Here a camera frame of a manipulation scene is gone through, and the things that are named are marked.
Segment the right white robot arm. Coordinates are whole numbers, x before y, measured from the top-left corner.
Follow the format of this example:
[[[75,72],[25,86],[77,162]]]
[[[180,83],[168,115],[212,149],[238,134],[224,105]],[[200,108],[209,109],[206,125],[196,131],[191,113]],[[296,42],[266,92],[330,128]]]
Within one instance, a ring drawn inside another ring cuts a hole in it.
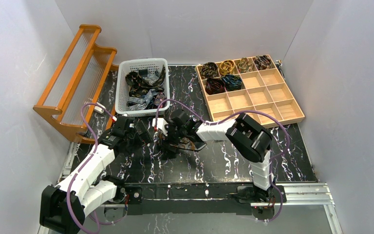
[[[244,202],[273,200],[274,177],[270,172],[270,149],[273,137],[253,117],[241,113],[225,122],[203,122],[179,109],[169,119],[154,118],[160,150],[174,156],[179,150],[202,150],[210,141],[229,141],[246,159],[252,170],[252,186],[240,186],[231,196]]]

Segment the orange grey patterned tie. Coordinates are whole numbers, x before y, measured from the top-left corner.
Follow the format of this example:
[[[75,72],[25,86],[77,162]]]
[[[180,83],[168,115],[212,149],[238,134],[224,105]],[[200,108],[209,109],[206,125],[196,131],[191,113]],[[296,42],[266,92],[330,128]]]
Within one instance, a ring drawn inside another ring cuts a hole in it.
[[[183,137],[179,140],[179,143],[176,144],[176,148],[180,150],[195,151],[198,152],[206,147],[205,142],[201,141],[192,141],[187,137]]]

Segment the wooden compartment tray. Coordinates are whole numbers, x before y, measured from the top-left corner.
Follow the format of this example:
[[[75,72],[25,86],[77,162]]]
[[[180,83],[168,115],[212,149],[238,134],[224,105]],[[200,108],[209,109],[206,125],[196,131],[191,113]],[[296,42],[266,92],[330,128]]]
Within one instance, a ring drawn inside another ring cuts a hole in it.
[[[299,123],[305,119],[305,114],[291,93],[281,73],[281,62],[272,61],[271,69],[258,70],[254,59],[246,57],[253,63],[253,71],[240,73],[237,64],[240,59],[233,59],[235,68],[233,75],[240,76],[243,84],[237,91],[227,91],[224,93],[208,95],[205,91],[206,80],[201,78],[200,72],[203,64],[196,66],[199,84],[203,91],[207,110],[212,121],[222,120],[233,113],[244,110],[254,110],[266,113],[281,124]],[[222,61],[217,62],[218,73]]]

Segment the white plastic basket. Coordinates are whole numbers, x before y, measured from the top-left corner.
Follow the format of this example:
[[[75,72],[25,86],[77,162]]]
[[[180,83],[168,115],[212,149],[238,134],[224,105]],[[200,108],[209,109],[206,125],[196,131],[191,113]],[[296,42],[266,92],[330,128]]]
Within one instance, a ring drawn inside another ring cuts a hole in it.
[[[115,94],[116,113],[130,117],[163,114],[170,95],[168,62],[164,58],[127,60],[119,64]]]

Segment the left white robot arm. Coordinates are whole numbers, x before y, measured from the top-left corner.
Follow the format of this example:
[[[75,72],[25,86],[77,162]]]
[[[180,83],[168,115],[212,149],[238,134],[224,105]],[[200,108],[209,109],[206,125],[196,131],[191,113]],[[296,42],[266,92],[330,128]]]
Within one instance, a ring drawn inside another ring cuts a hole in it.
[[[119,154],[129,154],[151,142],[143,122],[118,116],[73,172],[57,185],[43,190],[40,225],[61,234],[76,234],[83,229],[86,217],[105,202],[128,204],[134,194],[141,194],[139,188],[126,188],[125,182],[116,176],[107,175],[102,179],[98,176]]]

